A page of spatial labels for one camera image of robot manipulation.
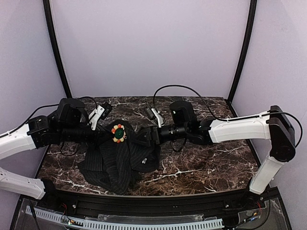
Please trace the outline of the flower brooch green orange yellow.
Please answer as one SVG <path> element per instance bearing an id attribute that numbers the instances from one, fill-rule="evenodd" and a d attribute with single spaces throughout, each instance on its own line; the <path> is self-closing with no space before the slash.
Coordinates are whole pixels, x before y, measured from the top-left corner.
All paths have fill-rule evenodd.
<path id="1" fill-rule="evenodd" d="M 114 135 L 113 141 L 115 143 L 124 142 L 124 140 L 127 138 L 125 127 L 122 124 L 114 125 L 111 132 Z"/>

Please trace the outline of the black pinstriped shirt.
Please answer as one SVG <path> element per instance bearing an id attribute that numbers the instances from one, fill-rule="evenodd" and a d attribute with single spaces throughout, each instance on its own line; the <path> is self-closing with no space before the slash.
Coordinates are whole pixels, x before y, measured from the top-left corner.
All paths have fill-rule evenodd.
<path id="1" fill-rule="evenodd" d="M 105 128 L 111 130 L 119 124 L 124 126 L 127 138 L 120 143 L 109 139 L 100 146 L 89 144 L 78 170 L 86 182 L 123 195 L 140 179 L 139 173 L 151 173 L 159 168 L 161 147 L 132 142 L 136 132 L 127 121 L 115 120 Z"/>

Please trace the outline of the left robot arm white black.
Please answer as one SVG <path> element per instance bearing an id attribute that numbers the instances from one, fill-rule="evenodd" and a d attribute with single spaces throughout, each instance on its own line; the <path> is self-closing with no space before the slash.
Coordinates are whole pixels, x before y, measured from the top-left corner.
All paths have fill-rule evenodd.
<path id="1" fill-rule="evenodd" d="M 105 119 L 112 110 L 109 103 L 98 105 L 88 115 L 85 104 L 75 98 L 62 98 L 59 104 L 41 106 L 21 125 L 0 135 L 0 160 L 14 154 L 40 149 L 65 142 L 99 143 L 113 137 L 111 131 L 102 128 L 98 121 Z M 48 116 L 32 118 L 37 110 L 57 106 Z M 0 189 L 42 199 L 47 193 L 47 182 L 21 176 L 0 168 Z"/>

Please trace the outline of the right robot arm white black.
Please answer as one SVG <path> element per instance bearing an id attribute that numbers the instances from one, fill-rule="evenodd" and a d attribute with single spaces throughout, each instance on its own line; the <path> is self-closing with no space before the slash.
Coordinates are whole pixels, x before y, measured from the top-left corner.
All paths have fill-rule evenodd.
<path id="1" fill-rule="evenodd" d="M 271 150 L 249 183 L 250 193 L 261 195 L 281 167 L 295 156 L 295 130 L 287 114 L 278 106 L 260 114 L 209 120 L 197 120 L 192 104 L 171 103 L 173 123 L 141 129 L 133 142 L 147 147 L 186 139 L 197 145 L 211 145 L 231 140 L 270 140 Z"/>

